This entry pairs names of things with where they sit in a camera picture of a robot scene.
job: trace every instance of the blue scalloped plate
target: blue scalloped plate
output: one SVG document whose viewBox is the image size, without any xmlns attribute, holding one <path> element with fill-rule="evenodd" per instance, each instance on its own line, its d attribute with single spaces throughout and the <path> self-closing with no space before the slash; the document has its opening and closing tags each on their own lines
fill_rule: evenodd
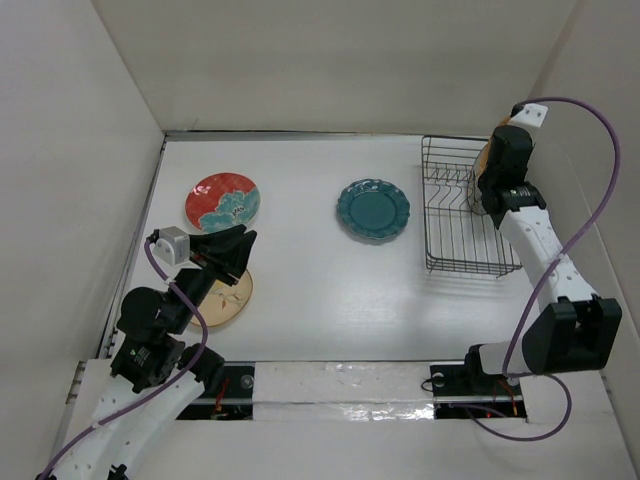
<svg viewBox="0 0 640 480">
<path fill-rule="evenodd" d="M 381 240 L 409 221 L 409 200 L 394 184 L 367 178 L 353 182 L 338 199 L 338 213 L 356 235 Z"/>
</svg>

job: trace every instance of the metal wire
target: metal wire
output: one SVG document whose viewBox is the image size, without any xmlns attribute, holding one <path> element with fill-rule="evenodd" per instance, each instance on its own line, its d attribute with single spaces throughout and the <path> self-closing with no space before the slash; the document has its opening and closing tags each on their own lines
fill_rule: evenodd
<svg viewBox="0 0 640 480">
<path fill-rule="evenodd" d="M 522 268 L 488 215 L 469 208 L 473 163 L 486 141 L 423 137 L 425 253 L 430 271 L 506 275 Z"/>
</svg>

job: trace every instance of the wall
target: wall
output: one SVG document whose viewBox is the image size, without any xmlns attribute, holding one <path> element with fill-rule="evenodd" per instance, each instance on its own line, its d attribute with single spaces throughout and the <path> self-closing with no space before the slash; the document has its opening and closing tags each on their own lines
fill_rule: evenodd
<svg viewBox="0 0 640 480">
<path fill-rule="evenodd" d="M 93 0 L 166 130 L 486 133 L 575 0 Z"/>
<path fill-rule="evenodd" d="M 89 0 L 0 0 L 0 465 L 34 478 L 95 353 L 162 133 Z"/>
<path fill-rule="evenodd" d="M 602 295 L 626 300 L 623 324 L 605 373 L 636 468 L 640 465 L 639 21 L 636 0 L 581 1 L 533 92 L 533 96 L 568 95 L 592 103 L 620 136 L 623 163 L 617 190 L 598 222 L 598 231 L 591 232 L 572 257 Z M 593 211 L 602 198 L 611 175 L 611 141 L 589 114 L 571 106 L 551 108 L 538 139 L 532 174 L 540 178 L 555 227 L 566 240 L 587 218 L 585 205 Z"/>
</svg>

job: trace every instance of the screw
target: screw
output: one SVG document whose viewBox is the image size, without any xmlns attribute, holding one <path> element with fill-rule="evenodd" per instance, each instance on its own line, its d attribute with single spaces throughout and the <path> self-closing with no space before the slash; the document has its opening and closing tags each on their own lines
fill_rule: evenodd
<svg viewBox="0 0 640 480">
<path fill-rule="evenodd" d="M 251 375 L 243 375 L 240 378 L 240 386 L 247 390 L 253 388 L 253 377 Z"/>
</svg>

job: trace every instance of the yellow plate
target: yellow plate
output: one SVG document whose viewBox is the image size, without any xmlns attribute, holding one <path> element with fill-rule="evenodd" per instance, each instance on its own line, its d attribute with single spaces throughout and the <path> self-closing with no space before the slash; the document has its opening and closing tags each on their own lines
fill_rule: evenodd
<svg viewBox="0 0 640 480">
<path fill-rule="evenodd" d="M 199 308 L 207 327 L 217 327 L 235 317 L 249 302 L 252 292 L 253 279 L 248 270 L 232 287 L 216 281 Z M 200 326 L 196 317 L 191 319 L 191 323 Z"/>
</svg>

